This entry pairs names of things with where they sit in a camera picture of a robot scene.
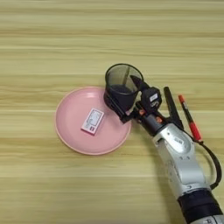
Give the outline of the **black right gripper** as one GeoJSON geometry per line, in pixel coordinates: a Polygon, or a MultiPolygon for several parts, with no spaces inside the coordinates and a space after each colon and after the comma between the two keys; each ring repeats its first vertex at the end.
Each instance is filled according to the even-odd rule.
{"type": "MultiPolygon", "coordinates": [[[[135,75],[131,75],[130,78],[139,91],[144,91],[149,88],[146,82],[135,75]]],[[[128,115],[123,105],[109,92],[104,93],[103,99],[105,104],[116,113],[122,123],[135,120],[143,126],[151,137],[159,133],[168,123],[166,118],[163,117],[156,108],[151,108],[142,101],[137,101],[135,107],[128,115]]]]}

